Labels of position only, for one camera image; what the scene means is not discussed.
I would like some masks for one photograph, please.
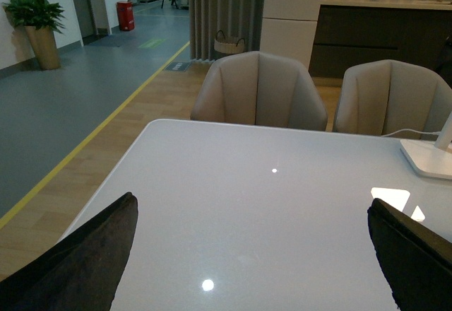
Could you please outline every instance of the desk lamp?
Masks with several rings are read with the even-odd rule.
[[[419,175],[452,180],[452,112],[435,143],[401,139],[401,149]]]

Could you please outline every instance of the doorway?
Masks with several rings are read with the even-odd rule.
[[[87,45],[99,37],[96,34],[96,28],[93,18],[93,9],[90,0],[73,0],[76,7],[78,25],[83,39],[83,44]]]

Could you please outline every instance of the table top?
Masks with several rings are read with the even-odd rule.
[[[452,240],[452,181],[417,176],[397,139],[161,119],[66,234],[137,196],[112,310],[397,310],[367,227],[375,187],[409,191],[403,212]]]
[[[427,0],[321,0],[322,5],[349,6],[349,7],[373,7],[373,8],[404,8],[421,9],[428,11],[452,11],[450,1]]]

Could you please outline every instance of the upholstered chair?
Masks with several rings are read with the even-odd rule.
[[[192,120],[325,131],[327,112],[298,61],[247,52],[215,61]]]
[[[374,136],[399,129],[441,131],[451,110],[452,89],[438,74],[401,61],[375,61],[345,72],[333,131]],[[436,138],[409,131],[395,136]]]
[[[380,199],[367,220],[400,310],[452,310],[452,244]]]
[[[137,220],[138,201],[127,192],[1,281],[0,310],[110,310]]]

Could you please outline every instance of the lamp cable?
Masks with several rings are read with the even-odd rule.
[[[417,131],[415,129],[399,129],[399,130],[394,131],[392,133],[384,134],[382,136],[392,136],[394,134],[397,134],[399,132],[404,132],[404,131],[415,132],[415,133],[418,133],[418,134],[428,134],[428,135],[431,135],[431,136],[438,136],[441,133],[441,131],[438,131],[438,132],[423,132],[423,131]]]

